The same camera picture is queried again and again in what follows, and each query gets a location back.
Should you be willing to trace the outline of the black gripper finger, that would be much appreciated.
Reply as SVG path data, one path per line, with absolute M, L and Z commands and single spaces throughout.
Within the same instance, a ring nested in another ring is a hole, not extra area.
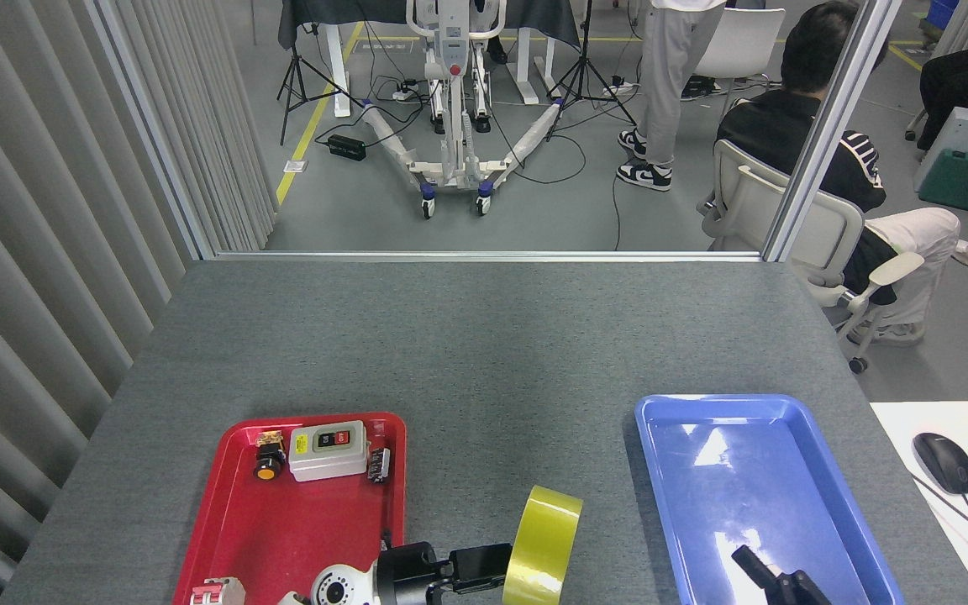
M 763 591 L 767 600 L 787 599 L 784 590 L 784 573 L 773 571 L 749 546 L 742 544 L 731 554 L 731 559 Z
M 795 570 L 786 575 L 787 604 L 830 604 L 829 599 L 818 588 L 817 582 L 804 570 Z

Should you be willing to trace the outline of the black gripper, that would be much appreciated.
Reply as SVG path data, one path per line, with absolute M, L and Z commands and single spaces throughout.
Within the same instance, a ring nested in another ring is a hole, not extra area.
M 506 582 L 513 544 L 489 544 L 449 553 L 452 574 L 435 558 L 428 541 L 383 550 L 376 561 L 379 604 L 441 604 L 443 592 L 467 594 L 500 588 Z

